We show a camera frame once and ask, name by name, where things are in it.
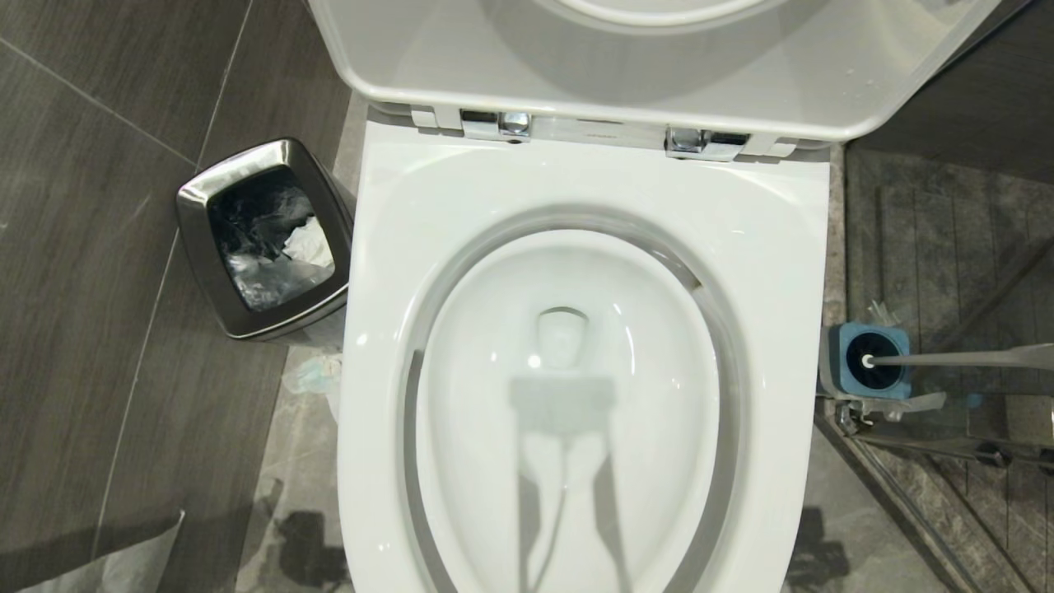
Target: trash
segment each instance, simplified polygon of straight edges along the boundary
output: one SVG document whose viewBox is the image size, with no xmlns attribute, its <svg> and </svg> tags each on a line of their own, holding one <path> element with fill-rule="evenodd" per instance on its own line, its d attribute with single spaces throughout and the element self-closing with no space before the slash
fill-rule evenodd
<svg viewBox="0 0 1054 593">
<path fill-rule="evenodd" d="M 333 253 L 318 218 L 311 216 L 302 226 L 293 229 L 281 250 L 290 259 L 306 261 L 327 269 L 333 269 Z"/>
<path fill-rule="evenodd" d="M 291 394 L 320 394 L 326 396 L 333 420 L 340 417 L 340 369 L 344 357 L 318 355 L 304 361 L 296 369 L 281 376 L 281 384 Z"/>
<path fill-rule="evenodd" d="M 333 275 L 333 255 L 311 201 L 284 171 L 235 186 L 209 221 L 246 307 L 272 310 Z"/>
</svg>

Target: chrome hinge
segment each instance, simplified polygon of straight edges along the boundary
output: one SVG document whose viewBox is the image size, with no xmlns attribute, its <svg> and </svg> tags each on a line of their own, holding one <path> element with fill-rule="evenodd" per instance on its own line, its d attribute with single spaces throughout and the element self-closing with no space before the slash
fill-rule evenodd
<svg viewBox="0 0 1054 593">
<path fill-rule="evenodd" d="M 743 151 L 749 139 L 748 134 L 729 134 L 667 125 L 666 156 L 728 162 Z"/>
<path fill-rule="evenodd" d="M 466 138 L 513 143 L 530 141 L 529 113 L 462 110 L 461 115 L 462 130 Z"/>
</svg>

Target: white toilet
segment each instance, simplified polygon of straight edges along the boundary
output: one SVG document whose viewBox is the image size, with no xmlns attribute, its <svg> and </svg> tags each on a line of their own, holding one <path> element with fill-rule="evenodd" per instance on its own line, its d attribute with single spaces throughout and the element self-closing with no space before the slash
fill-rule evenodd
<svg viewBox="0 0 1054 593">
<path fill-rule="evenodd" d="M 356 591 L 778 591 L 825 142 L 997 1 L 311 3 L 377 107 L 339 419 Z"/>
</svg>

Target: stainless steel trash can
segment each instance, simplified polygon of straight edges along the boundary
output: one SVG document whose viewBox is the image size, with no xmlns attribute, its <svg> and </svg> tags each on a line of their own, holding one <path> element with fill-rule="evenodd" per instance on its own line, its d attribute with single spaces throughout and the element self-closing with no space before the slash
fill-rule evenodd
<svg viewBox="0 0 1054 593">
<path fill-rule="evenodd" d="M 354 197 L 293 138 L 202 171 L 179 189 L 183 245 L 235 340 L 339 349 Z"/>
</svg>

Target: gray floor tile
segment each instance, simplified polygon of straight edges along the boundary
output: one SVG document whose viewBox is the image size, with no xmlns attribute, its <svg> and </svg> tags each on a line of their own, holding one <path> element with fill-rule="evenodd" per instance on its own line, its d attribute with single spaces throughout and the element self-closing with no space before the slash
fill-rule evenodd
<svg viewBox="0 0 1054 593">
<path fill-rule="evenodd" d="M 193 169 L 5 46 L 0 80 L 7 591 L 90 559 L 175 235 L 171 196 Z"/>
<path fill-rule="evenodd" d="M 286 372 L 316 355 L 291 349 Z M 238 593 L 328 591 L 347 580 L 336 422 L 320 394 L 279 391 L 241 567 Z"/>
<path fill-rule="evenodd" d="M 256 0 L 249 11 L 204 149 L 208 165 L 280 136 L 333 165 L 351 90 L 337 77 L 311 14 L 296 1 Z"/>
<path fill-rule="evenodd" d="M 827 439 L 813 430 L 785 592 L 945 591 Z"/>
<path fill-rule="evenodd" d="M 0 37 L 193 160 L 247 4 L 7 0 Z"/>
<path fill-rule="evenodd" d="M 162 592 L 232 591 L 286 349 L 221 332 L 179 244 L 143 354 L 101 552 L 187 519 Z"/>
</svg>

